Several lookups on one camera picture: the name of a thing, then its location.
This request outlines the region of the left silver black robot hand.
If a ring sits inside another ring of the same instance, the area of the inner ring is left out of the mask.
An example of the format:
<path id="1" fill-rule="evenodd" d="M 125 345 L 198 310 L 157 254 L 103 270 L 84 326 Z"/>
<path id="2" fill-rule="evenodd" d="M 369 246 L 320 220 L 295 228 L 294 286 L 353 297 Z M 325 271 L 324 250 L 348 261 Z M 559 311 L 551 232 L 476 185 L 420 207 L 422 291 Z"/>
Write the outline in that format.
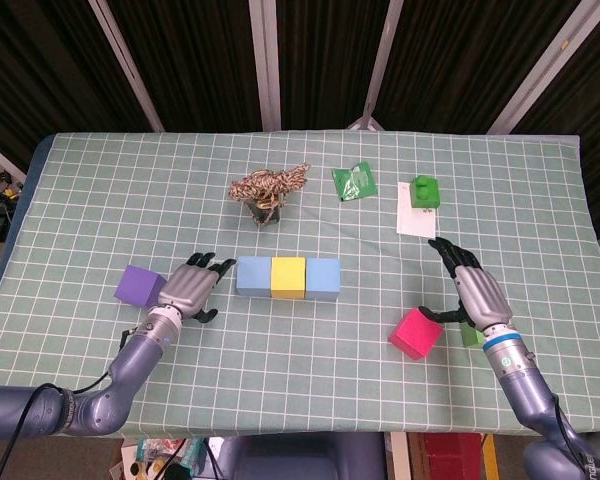
<path id="1" fill-rule="evenodd" d="M 209 265 L 214 257 L 214 252 L 196 252 L 190 256 L 162 287 L 158 294 L 158 305 L 175 307 L 183 319 L 194 318 L 202 324 L 211 322 L 218 310 L 205 311 L 203 307 L 217 283 L 237 263 L 236 259 L 227 259 Z"/>

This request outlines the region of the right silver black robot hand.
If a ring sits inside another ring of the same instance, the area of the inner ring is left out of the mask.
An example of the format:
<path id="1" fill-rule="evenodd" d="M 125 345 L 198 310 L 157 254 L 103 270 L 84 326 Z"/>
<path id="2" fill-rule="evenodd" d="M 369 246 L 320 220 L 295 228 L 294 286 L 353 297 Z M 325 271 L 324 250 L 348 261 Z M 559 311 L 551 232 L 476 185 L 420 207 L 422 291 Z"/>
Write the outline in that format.
<path id="1" fill-rule="evenodd" d="M 467 323 L 479 331 L 510 322 L 513 312 L 498 282 L 472 252 L 443 237 L 429 239 L 428 244 L 440 255 L 454 281 L 459 301 L 456 310 L 446 312 L 419 306 L 418 310 L 427 319 L 439 324 Z"/>

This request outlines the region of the light blue foam cube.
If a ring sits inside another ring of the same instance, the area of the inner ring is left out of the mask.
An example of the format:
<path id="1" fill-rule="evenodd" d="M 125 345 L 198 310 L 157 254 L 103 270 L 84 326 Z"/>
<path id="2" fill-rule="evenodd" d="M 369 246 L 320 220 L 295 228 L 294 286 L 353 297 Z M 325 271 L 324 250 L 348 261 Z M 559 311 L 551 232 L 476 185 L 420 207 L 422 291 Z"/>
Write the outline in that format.
<path id="1" fill-rule="evenodd" d="M 340 294 L 340 260 L 336 258 L 307 258 L 305 298 L 335 301 Z"/>
<path id="2" fill-rule="evenodd" d="M 270 257 L 239 257 L 236 276 L 237 293 L 249 297 L 270 297 L 271 265 Z"/>

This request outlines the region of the yellow foam cube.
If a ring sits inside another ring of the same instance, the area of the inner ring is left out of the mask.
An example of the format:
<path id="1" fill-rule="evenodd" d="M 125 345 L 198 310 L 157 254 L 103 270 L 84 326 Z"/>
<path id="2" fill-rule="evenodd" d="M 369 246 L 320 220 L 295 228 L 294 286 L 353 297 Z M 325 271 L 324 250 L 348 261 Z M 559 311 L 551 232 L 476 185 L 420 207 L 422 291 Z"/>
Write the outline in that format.
<path id="1" fill-rule="evenodd" d="M 271 295 L 278 299 L 305 297 L 306 259 L 304 257 L 273 257 L 271 265 Z"/>

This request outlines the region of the green foam cube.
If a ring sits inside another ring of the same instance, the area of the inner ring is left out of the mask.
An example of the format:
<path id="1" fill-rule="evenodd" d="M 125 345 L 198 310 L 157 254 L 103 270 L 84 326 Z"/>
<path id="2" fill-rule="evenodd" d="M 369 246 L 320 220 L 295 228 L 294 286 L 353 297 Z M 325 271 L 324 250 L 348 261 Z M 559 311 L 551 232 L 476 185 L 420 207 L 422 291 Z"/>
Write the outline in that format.
<path id="1" fill-rule="evenodd" d="M 466 348 L 480 348 L 484 343 L 483 333 L 471 327 L 468 323 L 460 324 L 460 333 L 462 343 Z"/>

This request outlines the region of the purple foam cube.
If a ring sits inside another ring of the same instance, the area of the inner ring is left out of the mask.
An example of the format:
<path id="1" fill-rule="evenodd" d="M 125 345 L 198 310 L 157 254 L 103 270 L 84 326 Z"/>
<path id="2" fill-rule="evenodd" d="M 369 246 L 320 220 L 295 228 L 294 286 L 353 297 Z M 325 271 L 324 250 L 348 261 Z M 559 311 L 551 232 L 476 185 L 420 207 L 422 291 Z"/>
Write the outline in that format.
<path id="1" fill-rule="evenodd" d="M 159 292 L 167 280 L 153 271 L 128 265 L 114 296 L 123 303 L 149 309 L 158 303 Z"/>

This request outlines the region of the white paper card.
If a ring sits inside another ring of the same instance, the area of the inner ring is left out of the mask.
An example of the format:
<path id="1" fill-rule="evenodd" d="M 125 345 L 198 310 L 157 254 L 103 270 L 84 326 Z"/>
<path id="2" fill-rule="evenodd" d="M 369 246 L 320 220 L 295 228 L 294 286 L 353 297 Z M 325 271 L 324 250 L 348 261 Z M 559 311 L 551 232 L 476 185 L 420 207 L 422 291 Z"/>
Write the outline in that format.
<path id="1" fill-rule="evenodd" d="M 401 235 L 434 238 L 437 225 L 436 210 L 413 207 L 410 187 L 409 183 L 398 183 L 396 231 Z"/>

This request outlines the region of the green toy building brick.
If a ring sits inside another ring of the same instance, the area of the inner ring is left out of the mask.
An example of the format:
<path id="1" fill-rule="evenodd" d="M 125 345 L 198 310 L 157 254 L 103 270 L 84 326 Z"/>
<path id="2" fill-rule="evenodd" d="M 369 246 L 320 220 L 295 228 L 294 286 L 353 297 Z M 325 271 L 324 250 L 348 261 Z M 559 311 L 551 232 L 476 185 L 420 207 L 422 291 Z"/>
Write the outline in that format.
<path id="1" fill-rule="evenodd" d="M 440 191 L 434 177 L 416 176 L 410 186 L 411 206 L 417 209 L 437 209 L 440 206 Z"/>

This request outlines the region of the green checked tablecloth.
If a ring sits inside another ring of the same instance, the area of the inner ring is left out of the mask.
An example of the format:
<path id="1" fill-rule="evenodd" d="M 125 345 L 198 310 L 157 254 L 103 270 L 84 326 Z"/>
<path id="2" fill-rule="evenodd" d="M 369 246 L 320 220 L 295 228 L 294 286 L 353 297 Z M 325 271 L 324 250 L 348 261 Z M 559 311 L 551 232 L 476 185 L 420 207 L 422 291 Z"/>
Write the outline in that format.
<path id="1" fill-rule="evenodd" d="M 360 162 L 378 193 L 342 202 L 332 170 Z M 50 136 L 0 266 L 0 385 L 97 380 L 143 319 L 114 296 L 128 265 L 168 275 L 198 251 L 336 258 L 335 301 L 243 297 L 226 275 L 217 317 L 183 325 L 123 433 L 520 432 L 457 326 L 421 360 L 387 340 L 411 308 L 457 305 L 438 254 L 396 231 L 398 183 L 418 175 L 438 180 L 437 233 L 498 280 L 572 425 L 600 431 L 600 248 L 575 136 Z M 246 203 L 275 197 L 280 221 L 257 225 Z"/>

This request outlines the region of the yellow bar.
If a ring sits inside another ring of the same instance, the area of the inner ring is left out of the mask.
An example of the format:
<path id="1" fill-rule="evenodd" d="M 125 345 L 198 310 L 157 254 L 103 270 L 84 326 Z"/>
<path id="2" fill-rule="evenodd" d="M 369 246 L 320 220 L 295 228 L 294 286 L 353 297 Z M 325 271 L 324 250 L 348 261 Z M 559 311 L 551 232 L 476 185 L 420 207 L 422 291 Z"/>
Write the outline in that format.
<path id="1" fill-rule="evenodd" d="M 500 480 L 497 451 L 493 434 L 484 434 L 481 440 L 481 453 L 485 480 Z"/>

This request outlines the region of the colourful printed bag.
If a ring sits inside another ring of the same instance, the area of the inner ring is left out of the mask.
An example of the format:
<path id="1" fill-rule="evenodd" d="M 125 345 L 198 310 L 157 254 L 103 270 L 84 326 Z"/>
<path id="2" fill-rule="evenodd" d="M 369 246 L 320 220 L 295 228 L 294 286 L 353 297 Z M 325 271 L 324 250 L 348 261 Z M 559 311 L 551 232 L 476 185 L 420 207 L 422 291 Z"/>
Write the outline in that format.
<path id="1" fill-rule="evenodd" d="M 125 440 L 112 480 L 193 480 L 205 468 L 200 438 Z"/>

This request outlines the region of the red box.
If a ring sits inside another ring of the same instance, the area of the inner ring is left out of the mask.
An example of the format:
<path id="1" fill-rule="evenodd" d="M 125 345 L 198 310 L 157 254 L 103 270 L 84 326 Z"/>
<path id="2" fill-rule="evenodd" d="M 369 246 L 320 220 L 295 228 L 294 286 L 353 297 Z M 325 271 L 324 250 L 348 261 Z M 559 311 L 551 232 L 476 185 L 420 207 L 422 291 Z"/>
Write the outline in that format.
<path id="1" fill-rule="evenodd" d="M 480 434 L 425 433 L 424 442 L 430 480 L 480 480 Z"/>

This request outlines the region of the green foil packet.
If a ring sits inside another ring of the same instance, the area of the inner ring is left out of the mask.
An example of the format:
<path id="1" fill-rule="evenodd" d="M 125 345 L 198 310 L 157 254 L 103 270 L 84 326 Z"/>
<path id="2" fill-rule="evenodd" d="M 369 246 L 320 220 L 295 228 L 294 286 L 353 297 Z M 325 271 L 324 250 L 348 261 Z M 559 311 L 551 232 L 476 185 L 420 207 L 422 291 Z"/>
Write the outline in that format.
<path id="1" fill-rule="evenodd" d="M 367 162 L 360 162 L 349 169 L 334 168 L 332 178 L 340 201 L 351 201 L 375 196 L 377 186 Z"/>

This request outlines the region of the white table leg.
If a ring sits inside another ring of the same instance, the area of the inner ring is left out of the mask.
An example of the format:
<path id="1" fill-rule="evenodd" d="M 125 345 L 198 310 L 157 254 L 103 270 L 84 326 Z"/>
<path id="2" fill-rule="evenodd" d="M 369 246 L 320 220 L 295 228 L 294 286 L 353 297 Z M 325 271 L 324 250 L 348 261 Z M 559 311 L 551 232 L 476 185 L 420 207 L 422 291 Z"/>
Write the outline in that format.
<path id="1" fill-rule="evenodd" d="M 408 438 L 405 432 L 391 432 L 390 476 L 391 480 L 412 480 Z"/>

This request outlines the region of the white frame post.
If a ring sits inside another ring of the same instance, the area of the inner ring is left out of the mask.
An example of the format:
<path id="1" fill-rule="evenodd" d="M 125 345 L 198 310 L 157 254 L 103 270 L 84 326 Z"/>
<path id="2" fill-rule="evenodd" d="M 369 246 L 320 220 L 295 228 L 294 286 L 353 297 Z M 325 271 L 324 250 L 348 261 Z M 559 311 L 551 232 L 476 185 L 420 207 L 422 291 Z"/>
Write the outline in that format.
<path id="1" fill-rule="evenodd" d="M 580 0 L 487 134 L 510 134 L 599 23 L 600 0 Z"/>
<path id="2" fill-rule="evenodd" d="M 26 182 L 26 173 L 12 163 L 6 156 L 0 152 L 0 166 L 6 170 L 11 177 L 18 183 Z"/>
<path id="3" fill-rule="evenodd" d="M 261 122 L 264 131 L 282 129 L 276 0 L 249 0 Z"/>
<path id="4" fill-rule="evenodd" d="M 129 86 L 154 132 L 164 132 L 164 125 L 149 91 L 136 66 L 129 47 L 107 0 L 87 0 L 116 57 Z"/>
<path id="5" fill-rule="evenodd" d="M 373 117 L 404 0 L 390 0 L 361 117 Z"/>

